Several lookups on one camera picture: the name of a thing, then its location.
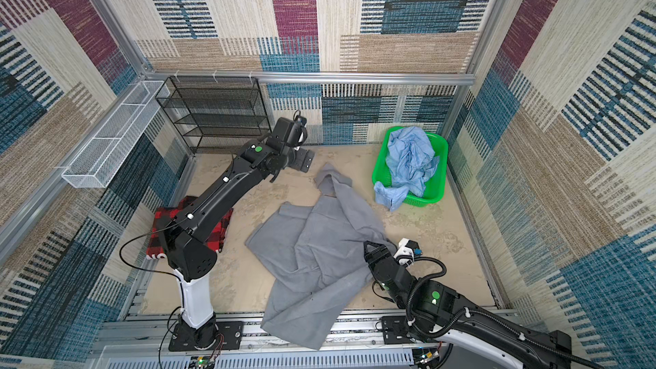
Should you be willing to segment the grey long sleeve shirt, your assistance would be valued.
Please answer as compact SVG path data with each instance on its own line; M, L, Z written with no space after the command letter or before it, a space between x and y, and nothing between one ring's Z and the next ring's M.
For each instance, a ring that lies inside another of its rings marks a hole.
M340 314L372 280L363 244L395 248L350 178L328 163L314 181L314 206L282 204L245 242L275 278L266 319Z

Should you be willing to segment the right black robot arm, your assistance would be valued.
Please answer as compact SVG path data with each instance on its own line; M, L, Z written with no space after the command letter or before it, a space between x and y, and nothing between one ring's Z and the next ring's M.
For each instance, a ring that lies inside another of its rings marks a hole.
M441 283L445 264L422 256L411 243L396 254L384 244L365 242L364 260L374 289L403 311L403 316L381 319L387 343L445 344L422 356L422 364L439 368L460 347L505 368L587 368L598 365L574 355L572 339L563 331L531 330L478 306Z

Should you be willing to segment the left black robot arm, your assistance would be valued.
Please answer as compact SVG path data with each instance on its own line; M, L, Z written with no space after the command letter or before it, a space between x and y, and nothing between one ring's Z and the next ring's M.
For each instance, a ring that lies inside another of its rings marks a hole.
M218 255L208 247L208 239L229 210L261 181L268 176L277 178L286 168L306 173L314 156L312 150L302 147L284 143L277 150L263 140L252 140L201 196L181 208L157 232L167 262L179 280L181 298L181 313L172 329L169 351L220 348L226 333L216 322L209 288L209 274Z

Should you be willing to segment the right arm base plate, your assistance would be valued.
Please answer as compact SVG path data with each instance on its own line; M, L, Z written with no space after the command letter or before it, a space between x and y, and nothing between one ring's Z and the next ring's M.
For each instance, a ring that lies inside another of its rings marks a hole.
M421 343L421 340L411 333L408 324L401 316L385 315L380 319L380 331L384 344L398 345Z

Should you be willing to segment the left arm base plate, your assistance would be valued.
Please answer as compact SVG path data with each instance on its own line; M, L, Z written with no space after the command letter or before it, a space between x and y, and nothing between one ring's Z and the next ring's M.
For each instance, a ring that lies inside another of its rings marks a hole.
M216 322L211 320L198 329L182 318L174 326L167 350L170 352L201 352L238 350L242 342L242 321Z

